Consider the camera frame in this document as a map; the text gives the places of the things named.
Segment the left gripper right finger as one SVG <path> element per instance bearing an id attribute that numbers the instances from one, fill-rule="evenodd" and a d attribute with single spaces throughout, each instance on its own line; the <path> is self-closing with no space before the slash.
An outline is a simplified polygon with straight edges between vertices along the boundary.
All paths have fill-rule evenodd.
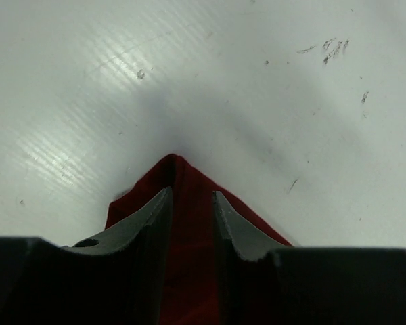
<path id="1" fill-rule="evenodd" d="M 286 246 L 212 202 L 222 324 L 406 324 L 406 248 Z"/>

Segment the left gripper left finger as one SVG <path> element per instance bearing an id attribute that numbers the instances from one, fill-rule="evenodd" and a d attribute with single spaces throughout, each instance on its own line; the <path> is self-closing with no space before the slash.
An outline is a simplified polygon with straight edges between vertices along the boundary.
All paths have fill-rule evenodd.
<path id="1" fill-rule="evenodd" d="M 74 246 L 0 237 L 0 324 L 157 324 L 173 193 Z"/>

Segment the dark red t-shirt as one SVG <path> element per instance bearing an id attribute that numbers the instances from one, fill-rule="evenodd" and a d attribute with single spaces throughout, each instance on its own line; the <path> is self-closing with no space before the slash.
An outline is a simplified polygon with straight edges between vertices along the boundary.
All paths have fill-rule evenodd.
<path id="1" fill-rule="evenodd" d="M 173 190 L 173 220 L 160 324 L 219 324 L 212 193 L 221 191 L 234 209 L 278 242 L 289 242 L 231 192 L 169 154 L 158 161 L 130 190 L 108 209 L 109 228 L 139 210 L 161 189 Z"/>

